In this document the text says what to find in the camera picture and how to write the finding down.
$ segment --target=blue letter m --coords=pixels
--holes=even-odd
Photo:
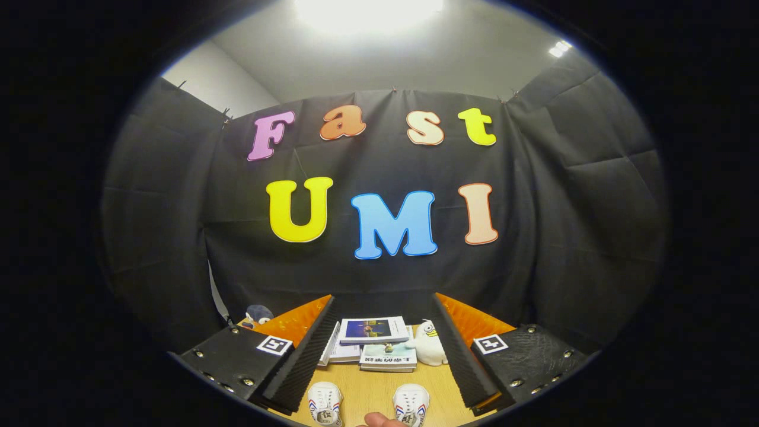
[[[358,195],[351,199],[351,205],[358,210],[361,229],[361,246],[355,252],[356,258],[375,259],[382,256],[382,249],[376,245],[375,233],[391,256],[398,253],[406,233],[408,242],[403,248],[404,254],[411,257],[434,254],[437,245],[432,241],[430,224],[430,206],[434,200],[435,195],[429,191],[412,191],[403,200],[398,216],[394,217],[379,195]]]

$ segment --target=orange foam pad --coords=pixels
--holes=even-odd
[[[300,307],[293,308],[289,312],[267,321],[265,324],[256,326],[254,331],[285,338],[292,341],[295,347],[298,347],[313,324],[313,321],[317,319],[330,298],[332,298],[332,295],[323,296]]]
[[[474,338],[487,337],[493,334],[504,334],[516,329],[508,323],[500,321],[487,313],[476,308],[456,301],[453,298],[435,293],[442,305],[446,307],[453,324],[466,342],[467,347],[472,345]]]

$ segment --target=stuffed duck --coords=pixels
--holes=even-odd
[[[448,364],[446,352],[442,350],[437,329],[431,321],[423,319],[424,323],[417,327],[417,335],[413,340],[406,342],[406,347],[417,349],[417,360],[430,366]]]

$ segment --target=ceiling light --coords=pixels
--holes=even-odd
[[[557,58],[561,58],[562,55],[564,55],[564,52],[567,52],[571,47],[571,44],[565,42],[564,40],[561,40],[559,42],[556,42],[556,45],[554,47],[548,49],[548,53],[554,55]]]
[[[552,47],[551,49],[549,49],[548,53],[550,53],[551,55],[554,55],[557,58],[561,58],[562,55],[564,55],[564,51],[556,47]]]
[[[442,10],[442,0],[295,0],[303,21],[319,30],[392,33]]]

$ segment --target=book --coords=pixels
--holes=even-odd
[[[360,367],[361,371],[369,372],[413,372],[414,368],[364,368]]]
[[[358,362],[360,358],[361,346],[358,344],[348,344],[347,346],[337,344],[329,354],[329,363]]]
[[[411,327],[407,326],[406,329],[411,335]],[[408,347],[405,342],[365,344],[360,362],[363,371],[411,372],[417,367],[417,350]]]
[[[410,335],[403,317],[342,319],[340,344],[400,343]]]
[[[340,322],[336,322],[332,336],[327,341],[317,366],[327,366],[328,363],[358,362],[361,358],[361,346],[357,344],[341,346],[338,343],[339,332]]]

